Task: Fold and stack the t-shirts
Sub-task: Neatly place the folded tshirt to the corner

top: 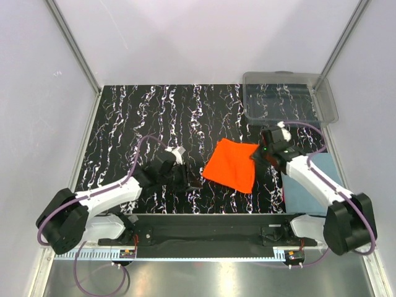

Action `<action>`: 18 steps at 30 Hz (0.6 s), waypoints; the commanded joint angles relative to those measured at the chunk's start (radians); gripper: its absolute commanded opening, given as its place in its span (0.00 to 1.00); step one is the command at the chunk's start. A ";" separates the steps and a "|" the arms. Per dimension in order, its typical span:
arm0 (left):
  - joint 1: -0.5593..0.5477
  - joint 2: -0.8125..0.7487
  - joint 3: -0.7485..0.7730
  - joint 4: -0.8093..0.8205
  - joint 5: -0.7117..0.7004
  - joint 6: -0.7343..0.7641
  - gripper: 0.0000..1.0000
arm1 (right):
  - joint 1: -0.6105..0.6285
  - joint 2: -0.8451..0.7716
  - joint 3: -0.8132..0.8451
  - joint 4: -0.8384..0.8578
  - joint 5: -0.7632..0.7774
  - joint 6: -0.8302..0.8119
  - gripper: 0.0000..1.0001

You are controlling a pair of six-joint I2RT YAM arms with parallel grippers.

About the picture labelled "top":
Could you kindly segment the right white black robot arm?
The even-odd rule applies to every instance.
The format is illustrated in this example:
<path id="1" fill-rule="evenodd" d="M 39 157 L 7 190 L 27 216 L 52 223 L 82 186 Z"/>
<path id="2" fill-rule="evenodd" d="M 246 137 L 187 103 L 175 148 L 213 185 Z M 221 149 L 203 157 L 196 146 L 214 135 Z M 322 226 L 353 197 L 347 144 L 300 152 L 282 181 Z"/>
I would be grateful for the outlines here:
<path id="1" fill-rule="evenodd" d="M 272 166 L 295 180 L 325 207 L 324 217 L 302 214 L 281 229 L 281 238 L 295 245 L 302 238 L 325 243 L 336 255 L 355 252 L 362 256 L 376 248 L 377 229 L 371 199 L 336 183 L 306 154 L 291 144 L 284 122 L 264 129 L 259 147 L 251 155 L 255 169 Z"/>

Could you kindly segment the orange t shirt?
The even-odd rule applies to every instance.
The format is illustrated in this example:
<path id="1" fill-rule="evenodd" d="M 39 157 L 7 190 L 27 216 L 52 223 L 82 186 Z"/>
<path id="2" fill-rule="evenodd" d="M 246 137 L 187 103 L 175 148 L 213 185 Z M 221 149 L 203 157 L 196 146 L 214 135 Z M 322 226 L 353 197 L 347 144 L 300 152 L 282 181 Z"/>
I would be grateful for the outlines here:
<path id="1" fill-rule="evenodd" d="M 251 194 L 255 181 L 255 164 L 251 155 L 258 144 L 237 143 L 223 138 L 203 170 L 203 177 L 243 194 Z"/>

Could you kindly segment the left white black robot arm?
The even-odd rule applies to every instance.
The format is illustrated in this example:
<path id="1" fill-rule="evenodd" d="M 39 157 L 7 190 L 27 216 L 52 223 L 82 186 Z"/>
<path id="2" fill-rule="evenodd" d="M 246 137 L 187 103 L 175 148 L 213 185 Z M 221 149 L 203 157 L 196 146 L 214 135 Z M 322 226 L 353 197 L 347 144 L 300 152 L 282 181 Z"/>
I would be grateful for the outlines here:
<path id="1" fill-rule="evenodd" d="M 143 166 L 133 164 L 125 177 L 94 190 L 59 190 L 36 221 L 38 242 L 57 255 L 89 241 L 104 246 L 134 243 L 134 223 L 121 212 L 112 212 L 113 208 L 149 196 L 161 187 L 175 193 L 202 188 L 182 150 L 168 148 Z"/>

